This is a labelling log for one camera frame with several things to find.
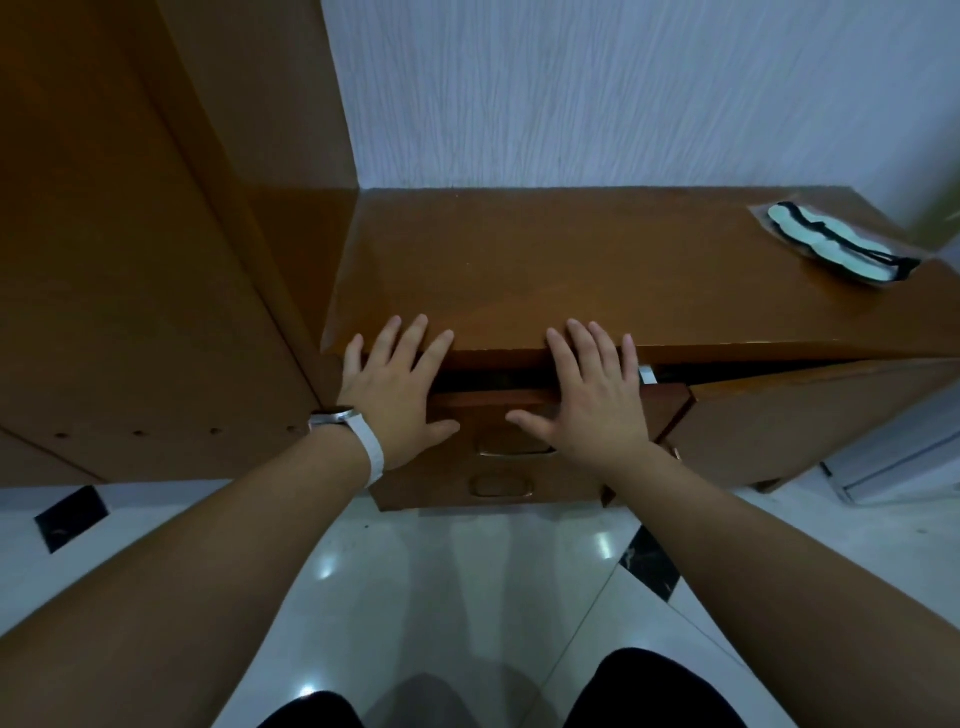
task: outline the leg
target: leg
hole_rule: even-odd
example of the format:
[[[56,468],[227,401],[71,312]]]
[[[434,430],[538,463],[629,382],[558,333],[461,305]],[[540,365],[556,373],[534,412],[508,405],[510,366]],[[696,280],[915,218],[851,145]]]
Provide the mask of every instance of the leg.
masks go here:
[[[314,692],[287,703],[260,728],[363,728],[347,699],[336,692]]]
[[[600,663],[564,728],[710,725],[746,728],[706,680],[656,652],[626,647]]]

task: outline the watch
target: watch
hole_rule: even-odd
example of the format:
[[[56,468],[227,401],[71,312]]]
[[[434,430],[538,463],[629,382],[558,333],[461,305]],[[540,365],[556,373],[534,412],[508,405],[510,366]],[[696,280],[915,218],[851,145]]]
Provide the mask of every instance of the watch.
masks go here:
[[[370,458],[370,480],[367,481],[365,488],[370,488],[373,483],[383,476],[383,448],[380,447],[380,441],[376,439],[373,430],[363,419],[360,411],[353,407],[332,407],[330,409],[315,410],[307,424],[312,431],[314,427],[321,425],[346,425],[360,439],[360,444],[367,451]]]

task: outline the eye mask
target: eye mask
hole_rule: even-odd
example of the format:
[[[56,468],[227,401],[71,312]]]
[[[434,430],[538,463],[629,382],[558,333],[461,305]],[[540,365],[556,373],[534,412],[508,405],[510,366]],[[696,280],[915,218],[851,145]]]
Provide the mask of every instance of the eye mask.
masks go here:
[[[842,220],[794,203],[777,203],[767,210],[767,216],[783,237],[871,283],[906,280],[921,263],[917,258],[896,255],[875,240],[860,237]]]

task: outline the black tile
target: black tile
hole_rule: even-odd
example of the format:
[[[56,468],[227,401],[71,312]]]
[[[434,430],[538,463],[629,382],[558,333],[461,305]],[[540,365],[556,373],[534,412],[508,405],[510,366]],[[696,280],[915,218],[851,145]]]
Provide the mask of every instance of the black tile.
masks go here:
[[[680,583],[680,572],[646,526],[640,528],[627,546],[620,566],[663,601],[670,598]]]
[[[108,515],[109,511],[97,489],[92,485],[85,485],[57,505],[45,510],[34,521],[40,527],[40,534],[47,548],[53,553]]]

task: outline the white watch strap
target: white watch strap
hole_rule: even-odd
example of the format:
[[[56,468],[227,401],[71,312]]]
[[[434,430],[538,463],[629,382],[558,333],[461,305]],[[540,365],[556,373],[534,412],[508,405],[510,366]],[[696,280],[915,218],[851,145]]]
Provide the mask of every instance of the white watch strap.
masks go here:
[[[364,486],[370,488],[383,476],[383,448],[380,447],[380,441],[376,439],[376,435],[373,434],[373,430],[370,429],[367,421],[363,419],[363,415],[351,417],[344,424],[360,438],[360,443],[370,457],[370,480]]]

